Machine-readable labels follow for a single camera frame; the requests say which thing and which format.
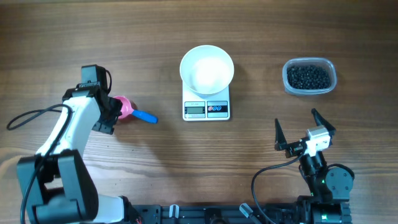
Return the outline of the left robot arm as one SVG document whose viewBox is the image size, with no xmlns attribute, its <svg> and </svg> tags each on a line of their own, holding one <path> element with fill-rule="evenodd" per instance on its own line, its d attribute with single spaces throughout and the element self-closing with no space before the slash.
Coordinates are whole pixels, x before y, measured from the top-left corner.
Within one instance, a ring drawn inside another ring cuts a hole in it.
<svg viewBox="0 0 398 224">
<path fill-rule="evenodd" d="M 19 221 L 25 223 L 140 223 L 124 196 L 99 195 L 83 162 L 91 131 L 112 135 L 122 103 L 109 96 L 110 72 L 99 65 L 81 68 L 81 82 L 62 102 L 28 112 L 30 119 L 51 111 L 60 117 L 38 151 L 17 163 L 22 191 Z"/>
</svg>

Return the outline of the white digital kitchen scale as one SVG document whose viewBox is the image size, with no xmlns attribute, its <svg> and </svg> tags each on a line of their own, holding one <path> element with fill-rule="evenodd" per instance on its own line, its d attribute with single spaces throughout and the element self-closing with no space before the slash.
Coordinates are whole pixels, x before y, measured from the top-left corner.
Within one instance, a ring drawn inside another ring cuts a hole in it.
<svg viewBox="0 0 398 224">
<path fill-rule="evenodd" d="M 227 121 L 231 117 L 229 87 L 212 94 L 195 93 L 182 85 L 182 118 L 184 121 Z"/>
</svg>

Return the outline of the clear plastic container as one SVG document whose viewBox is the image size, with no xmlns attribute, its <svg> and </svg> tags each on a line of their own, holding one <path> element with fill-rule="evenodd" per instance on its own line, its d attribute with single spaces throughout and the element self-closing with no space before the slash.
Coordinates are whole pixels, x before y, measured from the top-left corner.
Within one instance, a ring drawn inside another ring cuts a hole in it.
<svg viewBox="0 0 398 224">
<path fill-rule="evenodd" d="M 285 91 L 291 95 L 321 95 L 337 84 L 333 63 L 320 57 L 293 58 L 282 69 Z"/>
</svg>

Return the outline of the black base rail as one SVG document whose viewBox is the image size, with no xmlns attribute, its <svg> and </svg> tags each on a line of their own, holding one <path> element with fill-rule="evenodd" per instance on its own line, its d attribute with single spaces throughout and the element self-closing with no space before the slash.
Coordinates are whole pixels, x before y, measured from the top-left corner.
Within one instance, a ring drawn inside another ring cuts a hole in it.
<svg viewBox="0 0 398 224">
<path fill-rule="evenodd" d="M 255 206 L 249 210 L 238 205 L 223 206 L 178 206 L 135 205 L 139 212 L 139 223 L 149 224 L 212 224 L 212 223 L 315 223 L 352 224 L 351 210 L 347 203 L 337 204 L 298 204 L 271 203 L 262 208 L 267 215 Z"/>
</svg>

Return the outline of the black beans pile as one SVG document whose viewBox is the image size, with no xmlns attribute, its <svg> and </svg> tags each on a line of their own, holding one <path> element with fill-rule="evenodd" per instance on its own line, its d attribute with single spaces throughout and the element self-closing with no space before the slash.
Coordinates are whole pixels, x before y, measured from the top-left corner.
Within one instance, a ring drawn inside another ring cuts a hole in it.
<svg viewBox="0 0 398 224">
<path fill-rule="evenodd" d="M 300 90 L 321 90 L 331 85 L 328 72 L 314 65 L 289 67 L 287 80 L 292 88 Z"/>
</svg>

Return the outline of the pink scoop blue handle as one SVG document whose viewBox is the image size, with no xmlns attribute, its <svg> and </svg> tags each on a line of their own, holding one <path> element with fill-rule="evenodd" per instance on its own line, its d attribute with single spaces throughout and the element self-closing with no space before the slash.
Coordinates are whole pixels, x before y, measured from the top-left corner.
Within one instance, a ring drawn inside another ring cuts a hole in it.
<svg viewBox="0 0 398 224">
<path fill-rule="evenodd" d="M 158 118 L 156 116 L 145 111 L 134 109 L 132 107 L 132 103 L 130 102 L 130 100 L 127 99 L 125 96 L 115 96 L 114 98 L 120 100 L 122 103 L 121 115 L 118 117 L 119 119 L 125 119 L 131 115 L 147 123 L 153 123 L 153 124 L 158 123 Z"/>
</svg>

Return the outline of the white bowl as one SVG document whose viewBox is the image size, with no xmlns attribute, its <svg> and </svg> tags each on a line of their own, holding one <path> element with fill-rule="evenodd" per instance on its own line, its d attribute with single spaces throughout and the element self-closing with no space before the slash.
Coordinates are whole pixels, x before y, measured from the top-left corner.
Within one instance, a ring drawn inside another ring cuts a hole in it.
<svg viewBox="0 0 398 224">
<path fill-rule="evenodd" d="M 214 45 L 199 45 L 189 50 L 179 66 L 182 83 L 189 90 L 202 95 L 223 91 L 234 78 L 231 56 Z"/>
</svg>

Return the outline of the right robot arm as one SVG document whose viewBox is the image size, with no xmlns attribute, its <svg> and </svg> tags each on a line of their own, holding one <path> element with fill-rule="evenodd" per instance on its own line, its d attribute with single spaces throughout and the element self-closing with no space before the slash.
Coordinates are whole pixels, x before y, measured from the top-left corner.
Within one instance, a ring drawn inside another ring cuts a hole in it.
<svg viewBox="0 0 398 224">
<path fill-rule="evenodd" d="M 328 164 L 323 151 L 332 145 L 336 129 L 312 109 L 316 126 L 306 136 L 288 143 L 279 121 L 275 120 L 275 150 L 298 161 L 299 172 L 311 195 L 299 196 L 294 203 L 269 206 L 276 223 L 351 223 L 349 195 L 354 172 L 342 164 Z"/>
</svg>

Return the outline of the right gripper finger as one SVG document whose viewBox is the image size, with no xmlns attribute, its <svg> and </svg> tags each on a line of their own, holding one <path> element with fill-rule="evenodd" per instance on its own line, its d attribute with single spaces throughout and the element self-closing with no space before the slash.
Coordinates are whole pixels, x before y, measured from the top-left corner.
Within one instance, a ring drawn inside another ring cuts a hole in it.
<svg viewBox="0 0 398 224">
<path fill-rule="evenodd" d="M 284 136 L 282 127 L 277 118 L 274 121 L 275 121 L 275 146 L 274 146 L 274 148 L 276 151 L 286 150 L 287 149 L 287 141 Z"/>
<path fill-rule="evenodd" d="M 311 113 L 314 117 L 317 126 L 324 126 L 326 130 L 329 132 L 330 136 L 335 135 L 336 133 L 335 127 L 331 125 L 315 108 L 311 110 Z"/>
</svg>

